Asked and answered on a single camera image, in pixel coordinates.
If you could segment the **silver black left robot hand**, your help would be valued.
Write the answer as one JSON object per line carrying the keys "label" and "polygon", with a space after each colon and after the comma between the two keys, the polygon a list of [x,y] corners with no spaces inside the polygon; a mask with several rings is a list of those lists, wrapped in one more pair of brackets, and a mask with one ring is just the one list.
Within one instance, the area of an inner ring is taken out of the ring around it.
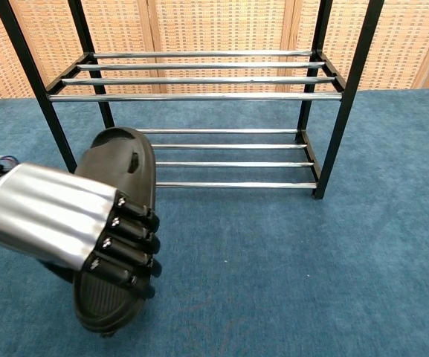
{"label": "silver black left robot hand", "polygon": [[0,175],[0,245],[150,299],[159,219],[108,184],[19,164]]}

